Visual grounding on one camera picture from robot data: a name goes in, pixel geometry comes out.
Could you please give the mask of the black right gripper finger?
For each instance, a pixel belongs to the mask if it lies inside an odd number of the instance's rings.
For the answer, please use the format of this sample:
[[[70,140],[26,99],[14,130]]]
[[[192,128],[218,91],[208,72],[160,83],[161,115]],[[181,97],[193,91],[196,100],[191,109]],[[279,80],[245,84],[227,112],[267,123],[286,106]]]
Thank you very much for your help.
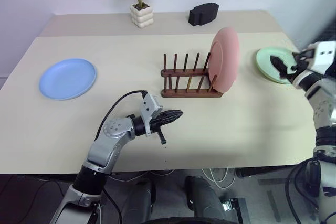
[[[290,73],[290,74],[287,73],[288,68],[279,57],[271,55],[270,56],[270,62],[276,68],[276,70],[279,72],[281,77],[288,77],[288,76],[292,77],[293,76],[292,73]]]
[[[302,52],[292,52],[295,61],[311,61],[314,58],[315,49],[306,49]]]

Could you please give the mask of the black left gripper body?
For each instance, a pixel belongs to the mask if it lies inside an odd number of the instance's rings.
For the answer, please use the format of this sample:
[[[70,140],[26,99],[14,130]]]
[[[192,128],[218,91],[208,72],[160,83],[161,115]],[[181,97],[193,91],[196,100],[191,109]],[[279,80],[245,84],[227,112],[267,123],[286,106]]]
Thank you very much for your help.
[[[151,133],[157,133],[158,134],[162,145],[166,144],[166,139],[165,139],[165,137],[164,137],[164,135],[161,131],[161,126],[164,124],[165,119],[166,119],[166,115],[162,114],[162,115],[159,115],[157,118],[152,119],[150,121]]]

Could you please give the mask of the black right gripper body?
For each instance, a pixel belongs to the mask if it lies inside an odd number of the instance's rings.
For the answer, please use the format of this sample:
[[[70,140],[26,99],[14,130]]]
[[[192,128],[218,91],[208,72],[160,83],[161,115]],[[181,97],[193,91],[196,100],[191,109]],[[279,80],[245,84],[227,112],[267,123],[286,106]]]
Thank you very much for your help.
[[[308,70],[308,62],[300,61],[291,67],[290,72],[287,73],[287,79],[290,83],[300,83],[309,75],[311,75],[311,71]]]

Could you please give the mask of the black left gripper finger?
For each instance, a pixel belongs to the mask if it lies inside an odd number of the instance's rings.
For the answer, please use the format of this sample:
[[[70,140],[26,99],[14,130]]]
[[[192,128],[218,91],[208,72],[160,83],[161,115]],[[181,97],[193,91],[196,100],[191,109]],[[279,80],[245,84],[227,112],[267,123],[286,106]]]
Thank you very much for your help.
[[[167,110],[160,113],[160,117],[163,120],[176,120],[183,115],[181,110]]]
[[[180,115],[165,116],[161,119],[161,125],[170,124],[170,123],[176,121],[179,117],[180,117]]]

